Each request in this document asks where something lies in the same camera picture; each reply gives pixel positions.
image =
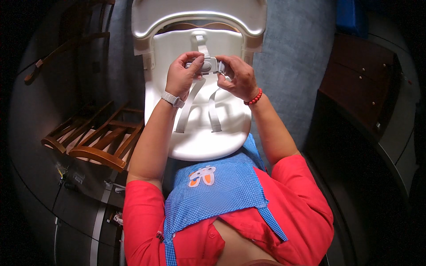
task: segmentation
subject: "apron strap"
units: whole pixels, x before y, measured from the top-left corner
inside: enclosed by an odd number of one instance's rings
[[[178,266],[176,262],[176,253],[175,246],[173,245],[173,240],[170,242],[164,242],[166,248],[166,265],[167,266]]]
[[[285,236],[283,230],[279,226],[279,224],[276,222],[274,216],[272,215],[271,211],[269,210],[268,206],[257,208],[262,218],[265,220],[265,222],[269,225],[269,227],[277,234],[282,241],[287,241],[288,238]]]

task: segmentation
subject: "watch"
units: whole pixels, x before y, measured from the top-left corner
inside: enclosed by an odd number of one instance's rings
[[[175,97],[171,95],[170,93],[164,91],[161,95],[161,98],[165,99],[167,102],[171,103],[173,107],[179,107],[182,108],[185,105],[185,102],[181,100],[180,97]]]

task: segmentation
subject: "red sleeve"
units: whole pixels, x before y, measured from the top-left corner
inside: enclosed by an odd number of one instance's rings
[[[299,196],[312,210],[320,213],[332,226],[333,214],[318,188],[311,171],[301,155],[281,159],[273,168],[271,177]]]
[[[124,252],[128,265],[158,261],[158,257],[151,258],[149,247],[163,222],[164,197],[161,191],[145,181],[129,182],[123,208]]]

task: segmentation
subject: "blue checkered apron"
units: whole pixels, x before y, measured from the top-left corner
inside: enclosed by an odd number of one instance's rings
[[[265,166],[249,134],[244,145],[227,157],[197,163],[177,171],[165,202],[164,244],[167,266],[177,266],[174,234],[188,225],[227,212],[256,207],[283,240],[287,237],[268,209],[269,201],[253,166]]]

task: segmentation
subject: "white plastic seat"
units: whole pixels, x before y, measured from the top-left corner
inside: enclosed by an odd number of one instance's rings
[[[240,32],[197,28],[155,35],[164,26],[185,20],[220,21]],[[184,4],[180,1],[135,0],[132,6],[132,32],[135,55],[142,54],[144,59],[145,123],[165,89],[170,64],[180,54],[198,50],[196,35],[206,39],[210,56],[235,54],[251,64],[253,53],[261,49],[265,23],[266,1],[245,1],[241,6],[241,2],[229,0],[211,3],[185,1]],[[238,150],[248,136],[250,109],[241,99],[222,89],[214,97],[222,130],[212,132],[208,101],[218,89],[217,76],[210,73],[203,78],[206,79],[205,84],[192,103],[184,133],[175,132],[182,112],[182,109],[178,110],[170,142],[171,158],[186,161],[221,158]]]

